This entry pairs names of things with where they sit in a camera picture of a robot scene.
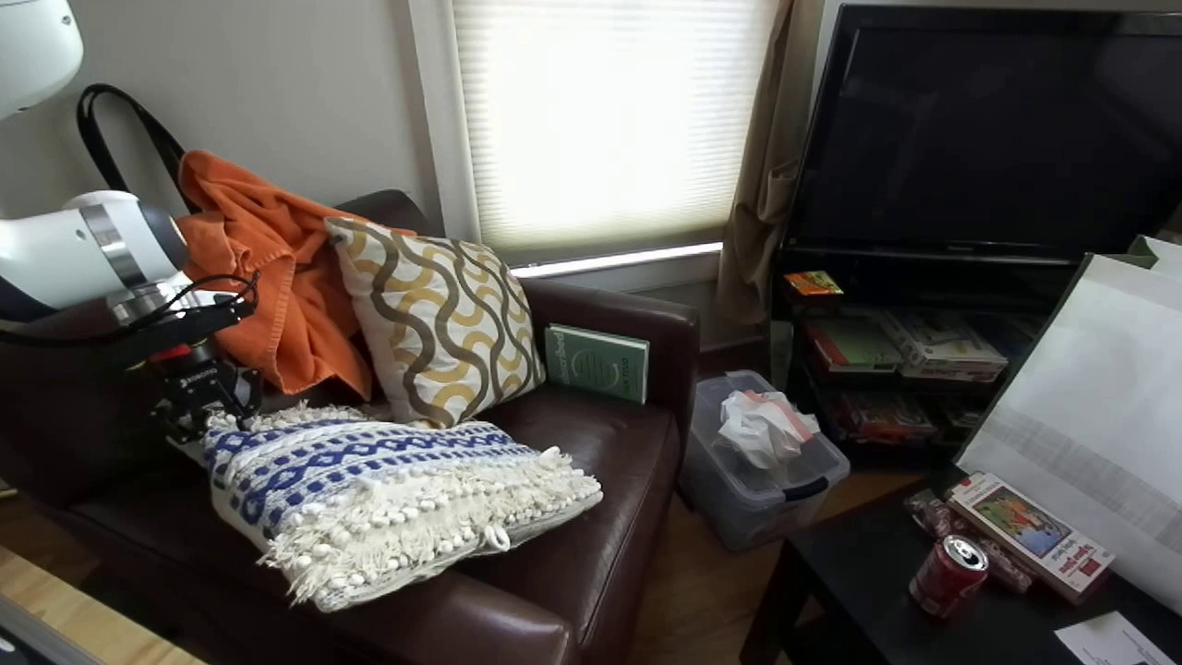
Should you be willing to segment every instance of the green book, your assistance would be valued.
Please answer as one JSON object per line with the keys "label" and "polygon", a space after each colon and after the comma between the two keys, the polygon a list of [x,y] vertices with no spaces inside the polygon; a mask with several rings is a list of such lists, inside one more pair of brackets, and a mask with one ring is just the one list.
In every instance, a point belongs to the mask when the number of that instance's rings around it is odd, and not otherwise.
{"label": "green book", "polygon": [[889,335],[868,319],[814,319],[806,335],[829,374],[899,374],[903,355]]}
{"label": "green book", "polygon": [[648,403],[652,345],[599,328],[552,326],[546,374],[556,386]]}

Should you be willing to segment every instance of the black cable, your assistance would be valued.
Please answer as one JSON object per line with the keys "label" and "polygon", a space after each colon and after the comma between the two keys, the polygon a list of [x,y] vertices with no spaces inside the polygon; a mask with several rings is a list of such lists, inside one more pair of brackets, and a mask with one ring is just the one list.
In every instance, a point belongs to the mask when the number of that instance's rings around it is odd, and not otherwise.
{"label": "black cable", "polygon": [[133,335],[133,333],[140,333],[147,326],[158,326],[184,297],[193,297],[195,289],[218,286],[218,281],[238,281],[241,289],[234,294],[234,301],[243,301],[247,310],[255,310],[255,305],[259,305],[259,273],[252,273],[252,278],[211,273],[211,278],[200,278],[200,281],[184,286],[179,297],[170,297],[162,307],[147,310],[146,319],[137,319],[125,328],[110,328],[110,333],[95,333],[95,335],[28,335],[28,333],[0,328],[0,345],[21,345],[21,346],[93,346],[93,345],[110,345],[110,340]]}

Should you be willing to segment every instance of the white paper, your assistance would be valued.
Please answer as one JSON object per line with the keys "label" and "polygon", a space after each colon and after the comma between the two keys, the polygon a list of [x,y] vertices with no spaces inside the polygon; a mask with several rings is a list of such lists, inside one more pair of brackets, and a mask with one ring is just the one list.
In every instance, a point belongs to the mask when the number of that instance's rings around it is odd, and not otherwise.
{"label": "white paper", "polygon": [[1182,273],[1182,244],[1166,244],[1166,242],[1157,242],[1157,238],[1143,238],[1145,247],[1157,254],[1157,273]]}
{"label": "white paper", "polygon": [[1182,614],[1182,273],[1091,258],[960,470],[998,472]]}
{"label": "white paper", "polygon": [[1081,665],[1174,665],[1125,614],[1100,614],[1056,632]]}
{"label": "white paper", "polygon": [[719,435],[758,470],[790,467],[806,441],[819,431],[818,417],[798,414],[782,393],[732,393],[719,417]]}

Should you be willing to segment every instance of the trash bin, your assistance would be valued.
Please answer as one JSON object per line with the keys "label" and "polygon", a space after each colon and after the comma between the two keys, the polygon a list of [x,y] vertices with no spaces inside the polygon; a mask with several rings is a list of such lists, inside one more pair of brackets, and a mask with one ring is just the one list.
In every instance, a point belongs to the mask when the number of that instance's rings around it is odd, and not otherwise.
{"label": "trash bin", "polygon": [[732,556],[782,541],[850,477],[850,457],[814,435],[802,457],[782,470],[749,467],[719,429],[719,403],[732,393],[777,393],[763,374],[739,369],[695,386],[695,422],[680,487]]}

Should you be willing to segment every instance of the book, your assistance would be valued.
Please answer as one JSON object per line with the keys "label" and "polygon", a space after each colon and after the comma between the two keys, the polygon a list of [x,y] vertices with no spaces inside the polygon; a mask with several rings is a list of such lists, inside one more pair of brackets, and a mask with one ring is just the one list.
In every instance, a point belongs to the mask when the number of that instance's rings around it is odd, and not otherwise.
{"label": "book", "polygon": [[552,326],[546,374],[556,386],[648,403],[652,399],[652,345],[599,328]]}
{"label": "book", "polygon": [[993,386],[1008,360],[957,314],[880,314],[905,355],[903,376]]}
{"label": "book", "polygon": [[1117,556],[1065,526],[993,472],[972,472],[951,493],[951,511],[1000,545],[1031,576],[1081,603]]}
{"label": "book", "polygon": [[896,340],[868,319],[808,319],[806,335],[829,374],[899,374]]}
{"label": "book", "polygon": [[926,412],[903,393],[835,393],[835,422],[859,444],[926,444],[940,435]]}
{"label": "book", "polygon": [[825,271],[782,273],[782,281],[806,301],[845,297],[841,286]]}
{"label": "book", "polygon": [[1026,319],[976,314],[969,326],[998,353],[1008,366],[1024,366],[1038,345],[1038,328]]}

